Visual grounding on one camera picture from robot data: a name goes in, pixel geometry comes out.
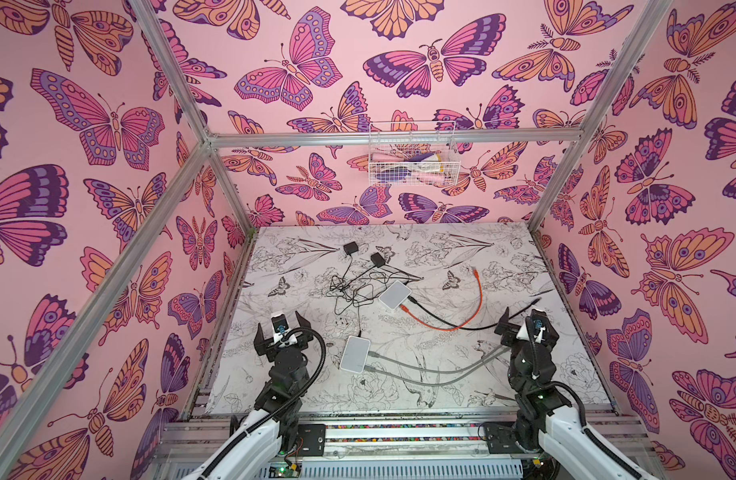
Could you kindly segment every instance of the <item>pink butterfly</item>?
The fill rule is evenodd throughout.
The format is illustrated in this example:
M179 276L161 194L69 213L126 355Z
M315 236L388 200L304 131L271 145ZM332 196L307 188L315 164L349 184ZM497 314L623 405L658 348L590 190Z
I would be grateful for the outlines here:
M236 246L245 243L243 227L241 227L234 219L234 216L232 218L224 216L224 218L221 219L221 224L224 225L224 229L227 231L227 242L229 243L229 246L235 248Z
M301 172L301 177L287 176L292 182L302 182L298 184L288 184L277 187L275 191L283 195L296 195L299 198L309 199L314 196L318 200L330 200L327 194L333 190L341 190L341 184L335 180L336 172L325 166L325 161L318 154L310 155L310 173L312 178L306 172L304 167L296 166Z
M248 207L250 224L255 226L256 228L261 228L262 226L269 226L276 222L281 222L283 221L283 218L285 218L283 211L274 206L272 197L270 197L268 194L262 195L261 197L258 197L256 199L256 204L254 204L254 208L256 210L252 210L247 204L246 206Z
M282 100L298 111L304 110L313 97L308 84L325 88L341 78L341 72L327 56L335 43L328 31L329 23L330 14L322 8L314 7L305 13L290 35L290 61L284 59L282 68L265 67L246 73L234 86L240 98L257 98L266 104Z
M420 46L427 48L426 54L407 50L378 54L366 60L363 70L386 87L394 87L402 80L397 87L400 98L411 95L428 97L432 90L432 77L442 82L443 69L457 87L464 85L469 77L484 72L485 60L464 55L490 55L505 27L506 16L490 14L462 27L440 50L435 48L435 43L440 40L435 40L431 45Z
M90 165L112 165L118 150L123 150L129 165L149 170L149 147L159 143L158 136L165 129L158 112L136 107L122 116L117 111L107 114L80 85L38 68L32 70L31 86L51 104L56 120L80 132Z
M584 169L581 165L576 170L571 172L571 176L565 181L565 185L560 190L557 199L549 207L549 212L555 217L555 220L560 220L561 225L567 225L568 231L573 228L573 212L571 211L571 205L568 203L573 200L571 196L571 190L578 185L578 182L582 179Z
M543 157L538 161L536 169L533 172L533 180L529 180L527 177L524 180L526 185L517 185L515 187L507 187L498 190L493 197L503 198L508 202L514 200L518 204L533 205L536 204L542 197L542 192L549 184L549 179L555 173L555 169L558 167L551 157Z
M208 268L210 253L216 247L214 237L219 228L218 222L216 220L210 222L206 229L205 218L203 218L203 223L198 228L198 222L194 217L192 217L192 226L190 226L183 218L176 216L176 227L181 234L184 253L189 255L189 265L192 270L197 270L198 264L205 264L205 268Z

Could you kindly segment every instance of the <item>butterfly antenna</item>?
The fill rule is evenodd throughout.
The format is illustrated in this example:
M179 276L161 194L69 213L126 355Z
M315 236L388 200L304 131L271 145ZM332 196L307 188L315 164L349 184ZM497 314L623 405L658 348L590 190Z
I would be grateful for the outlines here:
M0 362L0 365L13 367L16 364L16 359L17 359L17 357L16 357L16 345L13 343L13 335L8 335L8 337L6 337L6 338L11 343L11 349L13 349L13 363L3 363L3 362Z

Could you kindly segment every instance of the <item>black cable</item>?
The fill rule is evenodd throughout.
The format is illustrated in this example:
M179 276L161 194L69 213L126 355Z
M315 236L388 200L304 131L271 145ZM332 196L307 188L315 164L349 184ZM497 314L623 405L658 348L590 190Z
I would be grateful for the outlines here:
M523 309L521 309L521 310L520 310L519 312L516 312L515 314L511 315L511 316L509 317L509 319L510 319L510 320L512 320L512 319L513 319L513 318L515 318L515 317L516 317L517 315L520 315L521 313L525 312L525 311L526 311L527 309L531 308L531 307L532 307L532 306L534 306L534 305L535 305L536 303L538 303L538 302L539 302L539 301L540 301L541 299L542 299L541 297L539 297L539 298L536 298L536 299L534 299L534 300L533 300L532 302L530 302L529 304L527 304L527 306L526 306L525 308L523 308ZM419 301L418 301L418 300L416 300L415 298L413 298L412 296L409 296L409 297L408 297L408 301L409 301L409 302L411 302L411 303L415 303L415 304L417 304L417 305L419 306L419 308L420 308L421 310L424 310L424 311L425 311L425 312L426 312L426 313L427 313L428 315L430 315L430 317L432 317L432 318L434 318L434 319L436 319L436 320L439 320L439 321L441 321L441 322L445 323L445 324L446 324L446 325L448 325L448 326L452 326L452 327L457 327L457 326L458 326L458 325L454 325L453 323L447 322L447 321L443 320L442 318L440 318L439 316L435 315L434 313L430 312L429 310L427 310L427 309L426 309L426 308L424 307L424 305L422 305L421 303L419 303ZM495 327L495 326L496 326L497 324L498 324L498 322L497 322L497 323L493 323L493 324L491 324L491 325L486 325L486 326L479 326L479 327L477 327L477 328L469 328L469 327L467 327L467 326L463 326L463 327L459 328L459 330L468 330L468 331L470 331L470 332L477 332L477 331L480 331L480 330L488 330L488 329L490 329L490 328L493 328L493 327Z
M315 380L320 375L320 373L323 371L323 367L325 366L325 341L323 340L323 336L319 334L317 331L312 330L311 328L307 328L305 326L298 326L295 329L288 330L288 333L283 335L283 338L280 339L280 342L286 342L291 335L298 333L298 332L309 332L312 334L313 337L317 339L317 342L320 344L320 362L317 364L317 368L315 369L314 374L310 377L309 380L306 381L304 386L301 387L301 390L296 392L291 398L288 398L286 402L280 406L277 410L275 410L272 413L268 413L265 417L263 417L261 420L253 424L252 426L248 427L247 429L243 430L238 436L235 438L232 438L232 440L227 444L226 447L224 447L221 452L219 452L218 455L216 455L216 458L213 459L213 461L208 464L208 466L200 473L200 478L203 480L206 480L208 476L210 476L210 473L216 468L221 461L229 455L229 452L232 451L232 448L234 448L237 444L239 444L243 438L248 437L249 433L252 433L254 430L265 424L270 420L270 418L275 417L276 415L280 414L281 412L284 412L290 406L292 406L294 403L296 403L296 400L304 396L306 393L306 390L309 389L313 383L315 383Z

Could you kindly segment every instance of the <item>butterfly wing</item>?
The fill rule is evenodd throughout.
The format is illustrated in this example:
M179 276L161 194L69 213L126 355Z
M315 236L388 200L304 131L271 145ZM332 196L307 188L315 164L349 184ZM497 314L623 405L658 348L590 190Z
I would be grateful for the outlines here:
M143 380L148 353L149 341L143 339L125 359L104 403L103 411L110 420L124 422L142 409L147 396Z
M205 321L208 323L216 320L218 301L221 296L221 282L223 280L224 274L219 270L210 277L208 284L205 286L203 300L205 302Z
M149 421L144 430L142 440L136 448L136 456L133 459L133 466L131 466L131 480L139 480L147 471L161 443L160 436L163 428L167 424L175 422L177 418L178 410L176 408L158 408L154 413L152 420Z
M160 305L163 303L160 295L165 290L165 284L168 283L168 276L171 274L171 261L171 252L165 252L144 272L138 284L136 318L139 322L154 322L154 326L158 327L155 317L160 313Z
M590 100L594 100L594 96L598 94L600 86L608 74L608 69L599 72L592 72L582 79L576 86L571 96L571 105L581 105Z
M189 383L189 356L184 357L184 345L175 333L165 341L160 365L160 387L162 393L177 392Z
M162 115L151 108L132 108L120 118L125 160L133 168L149 170L149 148L157 145L160 132L165 129Z
M7 480L56 478L79 480L88 460L91 437L79 428L30 448L16 460Z
M517 128L519 122L515 116L523 107L525 105L517 98L517 91L504 85L491 97L486 110L482 112L482 123L486 128Z

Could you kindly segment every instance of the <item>aluminum frame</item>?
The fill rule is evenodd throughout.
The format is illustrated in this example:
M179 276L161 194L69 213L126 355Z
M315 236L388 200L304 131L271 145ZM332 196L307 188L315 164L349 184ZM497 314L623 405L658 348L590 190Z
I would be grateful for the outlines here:
M544 190L538 205L536 205L528 222L528 229L531 232L538 229L547 212L549 212L549 207L555 202L560 190L565 186L565 181L570 177L573 168L584 155L584 149L594 137L596 129L608 112L608 108L610 108L611 103L613 103L619 90L626 82L630 72L632 72L632 68L648 46L651 36L656 32L656 28L661 24L661 19L667 14L671 4L672 0L648 0L648 4L643 8L640 18L638 18L624 42L622 52L605 76L603 85L595 96L592 106L584 116L582 137L572 142L571 146L565 151L555 174Z

